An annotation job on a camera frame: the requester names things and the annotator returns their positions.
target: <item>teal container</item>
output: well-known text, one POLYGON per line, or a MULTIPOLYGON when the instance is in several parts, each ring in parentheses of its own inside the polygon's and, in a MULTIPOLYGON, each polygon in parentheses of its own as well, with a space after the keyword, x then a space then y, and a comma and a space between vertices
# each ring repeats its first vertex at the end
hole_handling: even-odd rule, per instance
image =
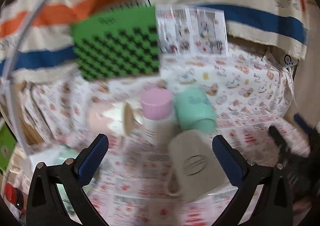
POLYGON ((210 134, 216 126, 216 115, 207 95, 190 88, 175 98, 175 110, 182 131, 197 129, 210 134))

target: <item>green checkered board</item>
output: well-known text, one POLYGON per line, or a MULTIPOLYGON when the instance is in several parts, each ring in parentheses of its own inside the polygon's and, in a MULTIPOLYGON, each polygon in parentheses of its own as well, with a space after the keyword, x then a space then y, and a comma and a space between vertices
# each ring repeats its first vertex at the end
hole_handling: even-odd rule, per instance
POLYGON ((159 72, 155 7, 118 9, 71 27, 84 79, 159 72))

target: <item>red bottle cap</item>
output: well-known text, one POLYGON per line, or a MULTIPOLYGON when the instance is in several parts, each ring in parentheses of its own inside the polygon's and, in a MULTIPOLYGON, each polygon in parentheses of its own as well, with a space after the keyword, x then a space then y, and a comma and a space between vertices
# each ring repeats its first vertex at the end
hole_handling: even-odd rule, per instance
POLYGON ((9 184, 9 183, 5 184, 4 194, 10 203, 12 203, 12 204, 17 203, 17 191, 11 184, 9 184))

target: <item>green box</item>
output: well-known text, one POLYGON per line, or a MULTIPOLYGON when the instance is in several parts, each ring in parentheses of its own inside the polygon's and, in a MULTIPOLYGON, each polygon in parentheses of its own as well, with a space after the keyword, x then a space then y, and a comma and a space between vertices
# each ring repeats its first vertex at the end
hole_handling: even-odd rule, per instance
POLYGON ((16 140, 12 136, 7 124, 4 123, 0 129, 0 169, 3 172, 7 170, 15 145, 16 140))

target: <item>silver bolt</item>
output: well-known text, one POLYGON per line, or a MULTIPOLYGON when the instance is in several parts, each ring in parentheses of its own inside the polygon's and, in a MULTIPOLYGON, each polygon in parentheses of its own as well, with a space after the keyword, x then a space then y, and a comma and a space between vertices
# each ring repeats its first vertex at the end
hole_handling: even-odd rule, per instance
POLYGON ((282 169, 283 169, 283 165, 280 164, 280 163, 278 163, 278 164, 277 164, 277 168, 278 168, 279 170, 282 170, 282 169))
POLYGON ((255 165, 256 164, 256 162, 250 161, 250 160, 247 160, 247 163, 248 163, 248 165, 255 165))
POLYGON ((42 162, 38 163, 37 168, 42 168, 42 167, 43 167, 43 163, 42 162))
POLYGON ((73 163, 73 158, 68 158, 68 159, 65 161, 65 163, 66 163, 67 165, 71 165, 71 164, 73 163))

